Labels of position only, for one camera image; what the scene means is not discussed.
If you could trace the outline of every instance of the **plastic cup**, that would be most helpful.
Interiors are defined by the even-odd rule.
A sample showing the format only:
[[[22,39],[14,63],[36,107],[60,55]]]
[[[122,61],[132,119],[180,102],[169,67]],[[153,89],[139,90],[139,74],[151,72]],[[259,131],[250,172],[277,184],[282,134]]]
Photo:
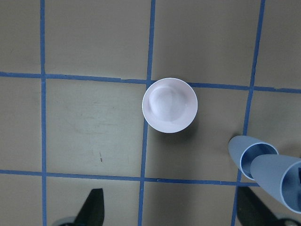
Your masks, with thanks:
[[[295,213],[301,213],[301,159],[267,154],[256,157],[251,174],[267,193]]]
[[[263,154],[278,154],[274,146],[249,136],[233,137],[229,141],[228,151],[237,167],[250,180],[254,180],[250,172],[251,162],[257,156]]]
[[[143,115],[150,126],[164,133],[188,127],[198,110],[198,100],[186,82],[165,78],[153,83],[142,101]]]

